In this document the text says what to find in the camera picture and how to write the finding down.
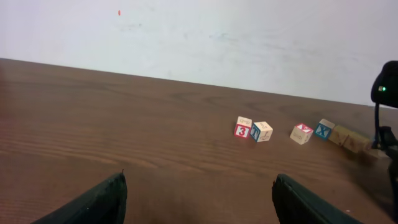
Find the wood grain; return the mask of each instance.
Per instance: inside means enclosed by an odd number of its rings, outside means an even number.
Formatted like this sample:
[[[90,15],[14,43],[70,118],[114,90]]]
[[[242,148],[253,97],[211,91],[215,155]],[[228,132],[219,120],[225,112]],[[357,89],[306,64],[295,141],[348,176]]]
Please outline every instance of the wood grain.
[[[272,139],[234,137],[238,116],[267,121]],[[396,117],[381,111],[395,130]],[[322,118],[373,134],[367,106],[2,59],[0,223],[34,221],[122,169],[125,223],[278,223],[280,173],[392,223],[389,159],[369,167],[331,141],[289,138]]]

